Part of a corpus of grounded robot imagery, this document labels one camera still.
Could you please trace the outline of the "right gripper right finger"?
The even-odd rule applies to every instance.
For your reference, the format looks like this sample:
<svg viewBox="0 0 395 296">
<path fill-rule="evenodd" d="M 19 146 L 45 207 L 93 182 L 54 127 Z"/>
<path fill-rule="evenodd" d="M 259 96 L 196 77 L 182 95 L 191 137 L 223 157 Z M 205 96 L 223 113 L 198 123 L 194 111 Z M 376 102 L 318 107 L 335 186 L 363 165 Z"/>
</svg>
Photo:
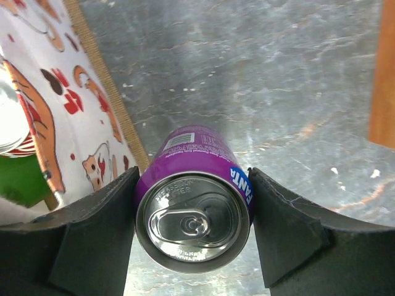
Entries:
<svg viewBox="0 0 395 296">
<path fill-rule="evenodd" d="M 249 170 L 264 285 L 272 295 L 393 295 L 394 228 L 321 207 Z"/>
</svg>

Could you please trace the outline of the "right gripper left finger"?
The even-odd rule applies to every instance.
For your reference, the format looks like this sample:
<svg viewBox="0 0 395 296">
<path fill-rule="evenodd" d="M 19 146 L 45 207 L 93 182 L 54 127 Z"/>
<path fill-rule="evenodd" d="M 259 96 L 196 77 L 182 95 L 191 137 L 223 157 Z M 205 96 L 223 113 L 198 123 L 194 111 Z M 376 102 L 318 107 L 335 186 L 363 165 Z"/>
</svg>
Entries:
<svg viewBox="0 0 395 296">
<path fill-rule="evenodd" d="M 134 233 L 130 168 L 60 210 L 1 228 L 2 295 L 122 295 Z"/>
</svg>

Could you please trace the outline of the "burlap canvas bag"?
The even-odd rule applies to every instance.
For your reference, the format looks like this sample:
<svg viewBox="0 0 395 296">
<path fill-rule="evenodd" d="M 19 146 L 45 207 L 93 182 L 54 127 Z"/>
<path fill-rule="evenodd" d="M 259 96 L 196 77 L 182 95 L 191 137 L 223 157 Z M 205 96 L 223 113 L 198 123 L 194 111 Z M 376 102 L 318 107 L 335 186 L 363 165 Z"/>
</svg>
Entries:
<svg viewBox="0 0 395 296">
<path fill-rule="evenodd" d="M 101 80 L 62 1 L 2 1 L 1 61 L 10 74 L 52 195 L 32 207 L 1 196 L 1 224 L 28 223 L 100 190 L 132 167 L 111 79 Z"/>
</svg>

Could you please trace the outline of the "purple Fanta can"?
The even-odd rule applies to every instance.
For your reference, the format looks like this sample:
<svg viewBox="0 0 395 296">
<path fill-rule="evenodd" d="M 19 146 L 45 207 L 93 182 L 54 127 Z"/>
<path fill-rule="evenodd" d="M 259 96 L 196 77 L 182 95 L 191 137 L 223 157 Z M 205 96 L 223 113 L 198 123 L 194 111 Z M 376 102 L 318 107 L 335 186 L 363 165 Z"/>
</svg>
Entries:
<svg viewBox="0 0 395 296">
<path fill-rule="evenodd" d="M 206 273 L 234 260 L 253 221 L 251 182 L 212 128 L 188 125 L 164 141 L 134 192 L 145 252 L 179 273 Z"/>
</svg>

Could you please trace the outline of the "red Coca-Cola can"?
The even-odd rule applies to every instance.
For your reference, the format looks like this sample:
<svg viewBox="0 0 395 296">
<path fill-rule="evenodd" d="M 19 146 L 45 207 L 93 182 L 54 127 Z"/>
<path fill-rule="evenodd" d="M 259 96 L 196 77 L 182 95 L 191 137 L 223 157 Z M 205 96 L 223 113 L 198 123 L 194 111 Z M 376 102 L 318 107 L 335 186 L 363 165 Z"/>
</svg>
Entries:
<svg viewBox="0 0 395 296">
<path fill-rule="evenodd" d="M 11 77 L 1 61 L 1 156 L 9 158 L 34 155 L 35 144 Z"/>
</svg>

